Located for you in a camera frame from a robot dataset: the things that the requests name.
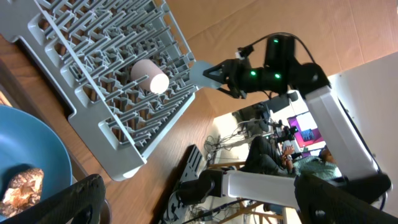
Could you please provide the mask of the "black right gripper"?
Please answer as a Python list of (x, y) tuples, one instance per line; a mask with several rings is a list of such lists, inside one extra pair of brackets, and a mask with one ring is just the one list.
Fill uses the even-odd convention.
[(248, 57), (253, 51), (253, 46), (240, 47), (235, 59), (227, 59), (218, 65), (206, 63), (203, 71), (206, 86), (227, 85), (228, 89), (218, 90), (235, 99), (246, 99), (247, 93), (240, 83), (244, 73), (251, 68)]

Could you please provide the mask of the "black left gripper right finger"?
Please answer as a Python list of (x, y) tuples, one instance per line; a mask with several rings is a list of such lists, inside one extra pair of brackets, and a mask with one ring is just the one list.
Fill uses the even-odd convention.
[(371, 205), (391, 187), (386, 174), (338, 183), (301, 175), (294, 186), (302, 223), (397, 223)]

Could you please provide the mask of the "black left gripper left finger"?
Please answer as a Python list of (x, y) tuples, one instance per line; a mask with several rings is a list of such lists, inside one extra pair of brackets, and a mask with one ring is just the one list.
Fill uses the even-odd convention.
[(1, 224), (97, 224), (105, 203), (105, 193), (102, 176), (91, 174)]

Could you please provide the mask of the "brown shiitake mushroom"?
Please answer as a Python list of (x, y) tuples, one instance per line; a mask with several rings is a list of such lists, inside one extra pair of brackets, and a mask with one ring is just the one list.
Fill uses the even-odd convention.
[(44, 171), (28, 169), (9, 182), (1, 200), (1, 215), (10, 218), (38, 204), (42, 195)]

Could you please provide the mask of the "large blue bowl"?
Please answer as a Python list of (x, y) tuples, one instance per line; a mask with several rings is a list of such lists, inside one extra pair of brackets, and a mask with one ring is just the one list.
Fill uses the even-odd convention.
[(72, 165), (61, 139), (36, 117), (1, 106), (1, 199), (11, 179), (30, 168), (44, 172), (42, 199), (72, 184)]

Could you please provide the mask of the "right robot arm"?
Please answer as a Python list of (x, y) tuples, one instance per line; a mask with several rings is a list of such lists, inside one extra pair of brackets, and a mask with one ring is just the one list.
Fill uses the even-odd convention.
[[(297, 90), (307, 105), (315, 128), (299, 129), (304, 141), (322, 139), (337, 158), (341, 177), (332, 178), (334, 186), (364, 202), (373, 203), (391, 188), (355, 124), (331, 88), (330, 82), (314, 60), (299, 63), (295, 45), (299, 38), (286, 32), (265, 36), (267, 42), (263, 66), (252, 68), (252, 45), (241, 47), (238, 58), (217, 65), (195, 62), (189, 77), (202, 87), (243, 99), (248, 93), (271, 91), (280, 95)], [(181, 184), (177, 196), (185, 205), (209, 196), (236, 196), (262, 202), (296, 207), (294, 182), (290, 177), (249, 174), (241, 171), (207, 170), (197, 180)]]

